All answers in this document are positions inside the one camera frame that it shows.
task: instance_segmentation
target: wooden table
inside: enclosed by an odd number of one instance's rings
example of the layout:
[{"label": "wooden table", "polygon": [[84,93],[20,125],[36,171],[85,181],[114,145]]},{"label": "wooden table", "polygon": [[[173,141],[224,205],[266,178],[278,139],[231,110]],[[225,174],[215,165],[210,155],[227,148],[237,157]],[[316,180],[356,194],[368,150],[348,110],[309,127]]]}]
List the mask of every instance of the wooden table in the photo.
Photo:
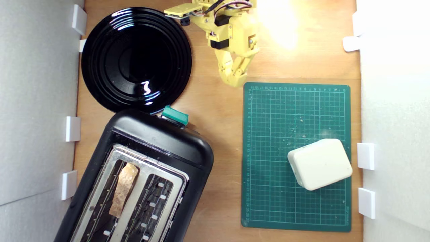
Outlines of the wooden table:
[{"label": "wooden table", "polygon": [[[87,34],[117,10],[145,6],[164,10],[187,0],[86,0]],[[362,242],[363,218],[358,213],[356,145],[361,141],[359,54],[346,53],[342,38],[352,35],[354,0],[260,0],[252,11],[259,20],[260,53],[248,71],[248,81],[347,84],[351,86],[353,205],[352,231],[327,233],[244,228],[240,225],[242,88],[225,85],[218,76],[213,50],[194,24],[185,27],[193,49],[190,82],[173,108],[190,115],[190,122],[211,144],[215,161],[194,213],[186,242],[203,241],[328,241]],[[79,179],[113,115],[89,94],[80,75],[77,115],[82,118],[74,169]]]}]

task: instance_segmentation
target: black plate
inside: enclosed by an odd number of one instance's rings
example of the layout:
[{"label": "black plate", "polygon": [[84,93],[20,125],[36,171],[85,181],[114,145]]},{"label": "black plate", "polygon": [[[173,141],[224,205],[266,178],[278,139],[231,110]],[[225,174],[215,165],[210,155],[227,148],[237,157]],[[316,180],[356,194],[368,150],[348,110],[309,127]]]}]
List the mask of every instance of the black plate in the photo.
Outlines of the black plate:
[{"label": "black plate", "polygon": [[191,47],[182,28],[149,8],[115,12],[89,34],[82,74],[94,98],[118,112],[153,114],[172,104],[191,74]]}]

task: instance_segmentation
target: white plastic box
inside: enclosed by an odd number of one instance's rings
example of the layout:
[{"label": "white plastic box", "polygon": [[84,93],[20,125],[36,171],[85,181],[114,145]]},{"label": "white plastic box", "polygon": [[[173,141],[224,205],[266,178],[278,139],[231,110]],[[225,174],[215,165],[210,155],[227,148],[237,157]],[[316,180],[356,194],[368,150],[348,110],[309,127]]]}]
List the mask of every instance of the white plastic box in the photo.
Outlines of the white plastic box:
[{"label": "white plastic box", "polygon": [[300,186],[313,191],[352,175],[351,163],[340,140],[323,139],[288,152]]}]

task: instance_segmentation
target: cutting mat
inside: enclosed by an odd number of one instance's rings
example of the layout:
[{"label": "cutting mat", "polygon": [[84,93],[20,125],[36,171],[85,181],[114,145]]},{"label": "cutting mat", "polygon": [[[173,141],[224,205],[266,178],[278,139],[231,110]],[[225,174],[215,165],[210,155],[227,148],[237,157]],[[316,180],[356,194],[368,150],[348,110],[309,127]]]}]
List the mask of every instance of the cutting mat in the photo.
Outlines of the cutting mat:
[{"label": "cutting mat", "polygon": [[243,226],[351,231],[351,178],[308,191],[286,158],[290,150],[335,138],[351,161],[350,113],[348,86],[245,84]]}]

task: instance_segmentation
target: white clip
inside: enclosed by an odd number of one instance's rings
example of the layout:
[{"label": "white clip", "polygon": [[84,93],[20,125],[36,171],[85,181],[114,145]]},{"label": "white clip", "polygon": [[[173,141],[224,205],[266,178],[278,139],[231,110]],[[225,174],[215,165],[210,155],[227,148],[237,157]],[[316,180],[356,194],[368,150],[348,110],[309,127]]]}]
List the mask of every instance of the white clip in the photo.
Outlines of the white clip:
[{"label": "white clip", "polygon": [[375,169],[375,144],[357,143],[358,167],[373,171]]},{"label": "white clip", "polygon": [[357,36],[347,36],[343,38],[344,50],[351,52],[360,49],[360,38]]},{"label": "white clip", "polygon": [[80,35],[85,35],[86,18],[86,12],[81,7],[79,7],[79,5],[75,4],[73,6],[72,28],[75,29]]},{"label": "white clip", "polygon": [[361,12],[357,11],[352,15],[352,26],[354,31],[354,36],[362,35],[365,30],[367,23],[365,21],[365,17]]},{"label": "white clip", "polygon": [[83,52],[83,47],[85,46],[86,39],[79,41],[79,53]]},{"label": "white clip", "polygon": [[352,25],[354,36],[347,36],[343,38],[343,46],[346,52],[359,50],[361,48],[360,38],[366,31],[365,16],[361,12],[357,11],[352,15]]},{"label": "white clip", "polygon": [[80,118],[66,117],[66,142],[80,140]]},{"label": "white clip", "polygon": [[362,187],[358,189],[358,212],[375,219],[375,192]]},{"label": "white clip", "polygon": [[77,171],[63,173],[63,184],[61,186],[61,200],[66,200],[73,196],[77,186]]}]

